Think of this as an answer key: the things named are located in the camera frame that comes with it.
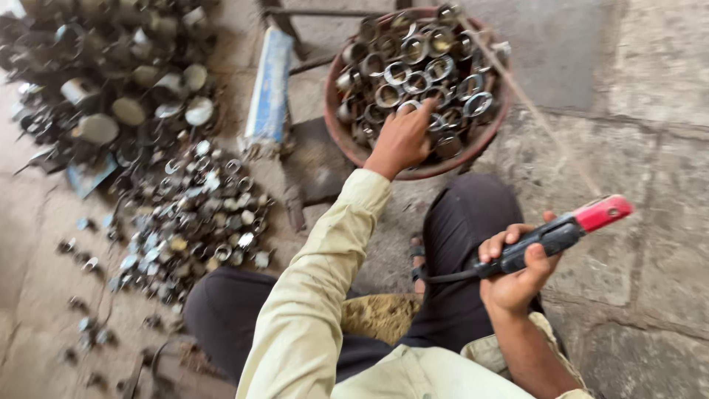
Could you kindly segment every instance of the foot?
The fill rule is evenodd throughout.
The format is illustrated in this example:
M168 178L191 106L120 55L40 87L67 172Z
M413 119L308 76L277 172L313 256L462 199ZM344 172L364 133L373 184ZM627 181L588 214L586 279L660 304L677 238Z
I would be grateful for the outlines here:
M420 237L413 237L408 242L408 244L411 248L413 248L415 246L422 246L423 240ZM425 262L426 262L425 256L414 256L413 257L413 268L419 268ZM421 280L420 278L417 279L413 284L413 291L416 293L416 295L419 297L420 300L423 300L423 294L426 291L426 283L424 283L424 281Z

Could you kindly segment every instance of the concrete floor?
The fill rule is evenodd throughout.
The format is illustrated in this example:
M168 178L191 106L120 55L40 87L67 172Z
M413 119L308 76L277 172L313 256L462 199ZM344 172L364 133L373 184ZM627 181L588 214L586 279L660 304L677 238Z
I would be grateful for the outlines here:
M388 11L393 1L286 0L287 6ZM490 23L513 46L515 76L599 182L622 193L636 213L587 237L568 251L545 288L552 324L589 387L611 398L709 398L709 5L689 0L464 0L472 16ZM245 126L261 47L252 0L224 1L223 27L211 68L232 102L228 133ZM311 57L331 53L356 21L295 18ZM290 81L297 121L322 115L321 67ZM79 217L100 218L100 197L78 200L62 175L11 173L35 152L15 143L8 122L15 87L0 87L0 398L109 398L84 388L89 372L111 386L130 375L145 346L166 336L142 329L145 316L169 309L137 295L112 295L55 254L62 238L76 237L109 269L122 250L102 234L77 231ZM224 138L226 145L233 139ZM258 180L278 197L277 164L255 165ZM565 212L592 196L553 142L520 107L474 170L514 185L530 223L541 212ZM394 196L354 284L361 293L410 292L407 238L453 174L395 182ZM327 209L307 209L310 222ZM282 270L304 237L293 234L283 209L267 245ZM119 345L82 354L77 366L55 357L76 345L79 315L66 301L83 297Z

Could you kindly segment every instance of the hand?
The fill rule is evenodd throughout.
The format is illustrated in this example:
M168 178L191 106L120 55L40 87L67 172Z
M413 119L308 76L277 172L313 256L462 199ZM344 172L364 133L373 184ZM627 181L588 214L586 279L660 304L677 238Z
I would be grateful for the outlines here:
M425 160L431 152L426 129L436 105L436 100L426 99L419 110L410 105L396 115L389 114L364 169L393 180L402 170Z
M551 212L544 212L545 222L556 218ZM520 237L532 231L529 224L512 224L478 247L478 257L483 262L498 258L504 244L514 244ZM495 317L527 317L527 307L544 287L561 258L557 254L547 258L542 244L531 244L525 251L526 268L511 274L492 275L480 282L480 298L491 319Z

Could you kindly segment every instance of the dark trousers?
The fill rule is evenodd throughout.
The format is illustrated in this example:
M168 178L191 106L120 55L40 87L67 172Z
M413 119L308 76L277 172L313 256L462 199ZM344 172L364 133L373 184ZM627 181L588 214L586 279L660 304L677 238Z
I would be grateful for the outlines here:
M498 178L459 176L441 191L425 217L427 273L462 271L483 241L522 222L512 190ZM219 268L195 285L187 299L184 319L189 331L235 385L251 349L259 311L275 282L267 275ZM421 310L399 344L460 352L469 342L493 334L479 287L479 279L427 285ZM378 339L345 334L337 382L373 366L391 350Z

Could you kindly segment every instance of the light green shirt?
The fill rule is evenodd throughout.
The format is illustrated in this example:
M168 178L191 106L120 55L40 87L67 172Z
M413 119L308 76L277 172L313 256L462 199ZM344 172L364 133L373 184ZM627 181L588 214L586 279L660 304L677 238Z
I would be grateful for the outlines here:
M347 179L337 202L313 227L261 309L236 398L532 397L503 377L506 365L495 336L468 344L460 354L400 345L376 365L335 385L342 302L391 196L389 185L386 178L363 169ZM556 341L546 336L555 348ZM562 398L590 396L574 390Z

